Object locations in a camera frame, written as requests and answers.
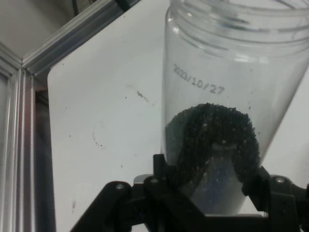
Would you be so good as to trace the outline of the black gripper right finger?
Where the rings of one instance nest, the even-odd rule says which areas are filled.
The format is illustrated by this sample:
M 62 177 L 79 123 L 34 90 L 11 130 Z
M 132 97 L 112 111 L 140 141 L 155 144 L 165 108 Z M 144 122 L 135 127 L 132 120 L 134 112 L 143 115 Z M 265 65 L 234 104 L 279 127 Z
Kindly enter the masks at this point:
M 267 232 L 307 232 L 309 230 L 309 188 L 301 188 L 289 178 L 270 175 L 261 166 L 246 180 L 242 193 L 257 211 L 267 214 Z

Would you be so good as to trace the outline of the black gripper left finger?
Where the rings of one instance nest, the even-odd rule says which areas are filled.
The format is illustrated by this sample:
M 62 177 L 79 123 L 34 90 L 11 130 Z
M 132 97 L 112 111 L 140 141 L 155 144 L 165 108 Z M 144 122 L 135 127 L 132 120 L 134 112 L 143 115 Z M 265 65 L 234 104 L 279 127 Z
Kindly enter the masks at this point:
M 166 181 L 163 154 L 153 156 L 153 167 L 142 183 L 106 184 L 72 231 L 129 232 L 139 224 L 150 232 L 205 231 L 205 216 Z

